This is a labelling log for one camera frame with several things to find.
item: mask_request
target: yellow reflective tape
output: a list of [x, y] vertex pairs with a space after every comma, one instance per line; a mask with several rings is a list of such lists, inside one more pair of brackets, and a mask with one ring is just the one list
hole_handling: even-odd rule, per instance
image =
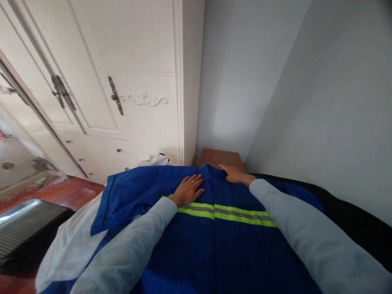
[[227, 221], [236, 221], [240, 223], [247, 223], [250, 225], [262, 225], [265, 227], [278, 227], [273, 221], [271, 220], [258, 220], [258, 219], [250, 219], [250, 218], [243, 218], [239, 216], [234, 216], [230, 214], [223, 214], [220, 212], [215, 212], [215, 217], [224, 219]]
[[[216, 208], [224, 209], [227, 211], [234, 211], [234, 212], [239, 212], [239, 213], [253, 215], [253, 216], [269, 216], [267, 212], [245, 210], [245, 209], [240, 209], [240, 208], [231, 207], [231, 206], [223, 206], [223, 205], [219, 205], [219, 204], [211, 205], [211, 204], [193, 202], [193, 203], [189, 204], [189, 206], [206, 207], [206, 208], [209, 208], [212, 210], [215, 210], [215, 207], [216, 207]], [[275, 227], [275, 228], [278, 227], [272, 220], [250, 219], [250, 218], [235, 216], [235, 215], [231, 215], [231, 214], [224, 214], [224, 213], [216, 212], [216, 211], [213, 214], [211, 212], [196, 211], [196, 210], [192, 210], [190, 208], [179, 207], [178, 212], [186, 213], [186, 214], [189, 214], [192, 216], [206, 217], [206, 218], [210, 218], [212, 220], [214, 220], [215, 218], [220, 218], [220, 219], [227, 220], [227, 221], [236, 221], [239, 223], [247, 223], [250, 225], [261, 225], [261, 226], [265, 226], [265, 227]]]
[[245, 210], [245, 209], [240, 209], [232, 206], [223, 206], [219, 204], [215, 204], [216, 208], [224, 209], [224, 210], [229, 210], [229, 211], [235, 211], [243, 214], [249, 214], [249, 215], [258, 215], [258, 216], [269, 216], [268, 212], [261, 212], [261, 211], [254, 211], [254, 210]]
[[178, 212], [190, 214], [192, 216], [206, 217], [206, 218], [210, 218], [212, 220], [215, 219], [214, 214], [212, 214], [211, 212], [195, 211], [195, 210], [192, 210], [189, 208], [182, 208], [182, 207], [178, 208]]

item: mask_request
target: wooden nightstand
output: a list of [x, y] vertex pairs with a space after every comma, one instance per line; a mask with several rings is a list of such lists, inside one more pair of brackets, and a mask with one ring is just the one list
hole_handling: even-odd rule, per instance
[[242, 172], [245, 172], [244, 164], [241, 161], [240, 154], [237, 152], [203, 149], [200, 165], [206, 163], [218, 169], [221, 169], [219, 164], [230, 165], [238, 168]]

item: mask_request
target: shirt sleeve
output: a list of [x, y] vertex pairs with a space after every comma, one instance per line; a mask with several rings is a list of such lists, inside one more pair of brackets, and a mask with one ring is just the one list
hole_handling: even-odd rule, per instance
[[152, 250], [174, 215], [176, 204], [160, 199], [114, 237], [81, 274], [71, 294], [129, 293], [146, 268]]
[[262, 179], [249, 189], [323, 293], [392, 293], [392, 275], [322, 212]]

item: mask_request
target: reflective stripe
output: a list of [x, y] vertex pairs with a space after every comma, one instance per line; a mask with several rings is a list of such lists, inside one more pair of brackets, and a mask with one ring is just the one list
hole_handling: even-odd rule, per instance
[[277, 227], [267, 212], [245, 210], [219, 204], [191, 203], [178, 208], [178, 212], [192, 216], [206, 217], [214, 220], [220, 218], [227, 221], [236, 221], [250, 225], [262, 225], [265, 227]]
[[236, 207], [231, 207], [231, 206], [223, 206], [219, 204], [215, 204], [216, 208], [224, 209], [224, 210], [229, 210], [229, 211], [235, 211], [243, 214], [250, 214], [250, 215], [259, 215], [259, 216], [268, 216], [268, 212], [261, 212], [261, 211], [254, 211], [254, 210], [245, 210], [245, 209], [240, 209]]
[[204, 207], [204, 206], [194, 206], [194, 205], [185, 205], [185, 206], [181, 206], [181, 208], [183, 208], [183, 209], [191, 209], [191, 210], [194, 210], [194, 211], [204, 211], [204, 212], [209, 212], [211, 214], [214, 214], [214, 206], [213, 205], [210, 205], [210, 206], [212, 206], [212, 208]]
[[251, 214], [245, 214], [245, 213], [236, 212], [234, 210], [225, 210], [225, 209], [221, 209], [221, 208], [218, 208], [218, 207], [215, 208], [215, 211], [218, 212], [218, 213], [238, 216], [238, 217], [242, 217], [242, 218], [259, 219], [261, 221], [271, 221], [272, 220], [269, 215], [266, 215], [266, 216], [265, 215], [264, 216], [251, 215]]
[[247, 223], [250, 225], [262, 225], [265, 227], [277, 227], [277, 225], [271, 220], [260, 220], [260, 219], [250, 219], [245, 217], [239, 217], [232, 214], [224, 214], [220, 212], [215, 212], [215, 217], [224, 219], [227, 221], [236, 221], [240, 223]]

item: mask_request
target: gray reflective strip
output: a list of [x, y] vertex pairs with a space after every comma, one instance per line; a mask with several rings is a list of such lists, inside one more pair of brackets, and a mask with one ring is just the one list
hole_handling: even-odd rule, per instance
[[249, 219], [258, 219], [261, 221], [271, 221], [272, 220], [269, 216], [258, 216], [258, 215], [244, 214], [244, 213], [235, 212], [232, 210], [225, 210], [225, 209], [221, 209], [221, 208], [215, 208], [215, 211], [220, 212], [222, 214], [245, 217], [245, 218], [249, 218]]
[[192, 206], [192, 205], [185, 205], [185, 206], [181, 206], [181, 208], [190, 209], [190, 210], [194, 210], [194, 211], [204, 211], [204, 212], [209, 212], [212, 214], [215, 213], [215, 211], [212, 208], [208, 208], [208, 207], [197, 207], [197, 206]]
[[211, 209], [211, 208], [208, 208], [208, 207], [197, 207], [197, 206], [192, 206], [192, 205], [181, 206], [181, 208], [183, 208], [183, 209], [190, 209], [190, 210], [194, 210], [194, 211], [209, 212], [209, 213], [212, 213], [212, 214], [214, 214], [215, 211], [216, 211], [216, 212], [220, 212], [222, 214], [234, 215], [234, 216], [239, 216], [239, 217], [244, 217], [244, 218], [249, 218], [249, 219], [255, 219], [255, 220], [261, 220], [261, 221], [271, 221], [272, 220], [270, 218], [270, 216], [251, 215], [251, 214], [245, 214], [245, 213], [236, 212], [236, 211], [232, 211], [232, 210], [225, 210], [225, 209], [221, 209], [221, 208], [215, 208], [215, 210], [214, 210], [214, 209]]

